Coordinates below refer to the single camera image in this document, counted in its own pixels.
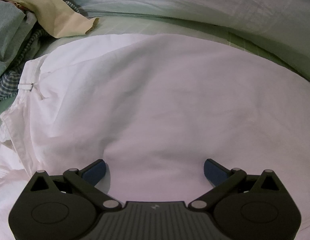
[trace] bed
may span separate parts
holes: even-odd
[[[302,214],[296,239],[310,240],[310,24],[288,37],[295,18],[274,27],[292,14],[279,5],[298,0],[279,0],[263,25],[236,25],[210,0],[71,1],[98,26],[42,44],[20,82],[35,77],[33,90],[0,106],[0,239],[14,239],[8,212],[36,170],[103,158],[97,188],[122,203],[189,202],[212,188],[202,165],[213,158],[273,169]]]

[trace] plaid cloth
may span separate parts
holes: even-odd
[[[65,2],[73,11],[79,13],[78,8],[69,1]],[[29,52],[33,42],[37,42],[40,37],[49,36],[49,34],[39,25],[33,30],[28,42],[12,62],[12,65],[0,76],[0,100],[11,98],[18,93],[18,84],[23,72],[24,64],[21,64],[25,55]]]

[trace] wrinkled fabric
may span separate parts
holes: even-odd
[[[1,115],[2,217],[36,170],[58,175],[99,158],[114,198],[189,203],[212,189],[203,173],[212,158],[274,170],[300,230],[310,227],[310,83],[286,68],[182,35],[101,35],[28,61],[20,84],[32,83]]]
[[[63,0],[9,0],[30,9],[39,24],[53,37],[84,35],[98,22],[74,12]]]
[[[156,15],[229,27],[310,81],[310,0],[73,0],[89,17]]]
[[[29,9],[27,9],[26,7],[20,5],[20,4],[17,3],[17,2],[12,2],[12,1],[4,1],[4,2],[12,3],[12,4],[14,4],[18,9],[20,9],[20,10],[22,10],[22,11],[29,11]]]
[[[0,1],[0,76],[19,53],[36,21],[32,12],[24,14],[14,4]]]
[[[66,2],[66,4],[72,8],[72,10],[78,11],[78,8],[71,2]],[[39,24],[33,28],[31,36],[22,44],[21,50],[13,60],[10,68],[0,77],[0,100],[5,100],[17,95],[18,84],[25,63],[33,59],[39,51],[41,46],[40,38],[47,36],[49,36],[49,34]]]

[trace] pillowcase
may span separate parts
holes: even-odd
[[[150,14],[226,26],[310,81],[310,0],[71,0],[88,16]]]

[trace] yellow cloth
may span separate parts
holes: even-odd
[[[7,1],[17,2],[33,11],[39,24],[55,38],[87,34],[98,23],[98,18],[87,19],[63,0]]]

